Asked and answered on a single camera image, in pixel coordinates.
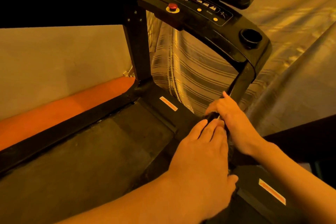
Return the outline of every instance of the wall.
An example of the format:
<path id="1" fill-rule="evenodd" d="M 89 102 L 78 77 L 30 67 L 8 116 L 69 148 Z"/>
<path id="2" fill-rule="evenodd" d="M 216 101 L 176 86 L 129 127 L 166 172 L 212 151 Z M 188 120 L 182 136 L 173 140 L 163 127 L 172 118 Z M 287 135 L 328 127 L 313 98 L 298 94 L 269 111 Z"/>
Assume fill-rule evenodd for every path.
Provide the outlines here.
<path id="1" fill-rule="evenodd" d="M 119 25 L 0 29 L 0 120 L 118 78 L 130 65 Z"/>

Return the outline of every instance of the person's right arm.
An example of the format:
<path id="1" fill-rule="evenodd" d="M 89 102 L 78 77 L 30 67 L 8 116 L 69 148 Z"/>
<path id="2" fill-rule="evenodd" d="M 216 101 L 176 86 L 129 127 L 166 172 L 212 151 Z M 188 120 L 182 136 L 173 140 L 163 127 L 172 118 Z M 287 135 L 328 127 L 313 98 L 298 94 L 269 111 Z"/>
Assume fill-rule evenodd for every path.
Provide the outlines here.
<path id="1" fill-rule="evenodd" d="M 216 111 L 221 115 L 237 149 L 255 158 L 281 181 L 312 223 L 335 224 L 336 190 L 264 140 L 235 101 L 226 93 L 223 96 L 210 104 L 206 114 Z"/>

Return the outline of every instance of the red button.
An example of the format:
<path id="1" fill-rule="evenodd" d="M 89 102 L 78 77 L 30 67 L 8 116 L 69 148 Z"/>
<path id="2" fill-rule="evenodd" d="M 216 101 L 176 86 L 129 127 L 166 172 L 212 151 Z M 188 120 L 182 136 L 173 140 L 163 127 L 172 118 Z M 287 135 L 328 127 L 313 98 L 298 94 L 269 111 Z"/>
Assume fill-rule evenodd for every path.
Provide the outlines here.
<path id="1" fill-rule="evenodd" d="M 171 12 L 175 12 L 176 9 L 177 9 L 177 4 L 170 3 L 170 4 L 168 5 L 168 7 L 169 7 L 169 10 L 170 10 Z"/>

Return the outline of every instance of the orange floor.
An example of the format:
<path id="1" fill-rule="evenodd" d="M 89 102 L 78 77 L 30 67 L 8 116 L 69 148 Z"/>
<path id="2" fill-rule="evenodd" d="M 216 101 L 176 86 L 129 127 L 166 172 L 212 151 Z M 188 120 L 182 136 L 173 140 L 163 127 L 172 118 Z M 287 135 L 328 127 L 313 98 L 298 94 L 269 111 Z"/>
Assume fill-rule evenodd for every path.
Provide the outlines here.
<path id="1" fill-rule="evenodd" d="M 0 121 L 0 150 L 126 92 L 134 78 L 120 77 Z"/>

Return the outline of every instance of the cup holder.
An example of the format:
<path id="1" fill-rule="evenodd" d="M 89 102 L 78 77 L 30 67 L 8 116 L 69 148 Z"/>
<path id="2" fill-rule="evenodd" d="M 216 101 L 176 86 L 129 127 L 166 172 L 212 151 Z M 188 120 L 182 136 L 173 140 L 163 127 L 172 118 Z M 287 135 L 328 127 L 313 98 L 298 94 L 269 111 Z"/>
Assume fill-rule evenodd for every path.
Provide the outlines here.
<path id="1" fill-rule="evenodd" d="M 246 28 L 239 32 L 239 39 L 247 48 L 256 49 L 263 39 L 263 36 L 254 29 Z"/>

